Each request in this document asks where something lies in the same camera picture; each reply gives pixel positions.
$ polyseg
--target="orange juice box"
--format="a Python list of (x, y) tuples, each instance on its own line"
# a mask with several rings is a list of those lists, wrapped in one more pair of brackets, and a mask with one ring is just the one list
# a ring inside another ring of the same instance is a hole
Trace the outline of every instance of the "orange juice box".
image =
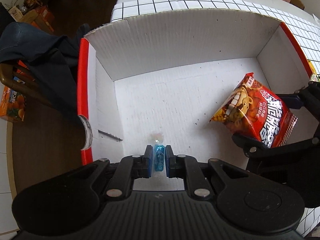
[[(16, 77), (14, 80), (24, 83)], [(0, 118), (10, 122), (23, 121), (25, 102), (26, 98), (24, 95), (5, 86), (0, 104)]]

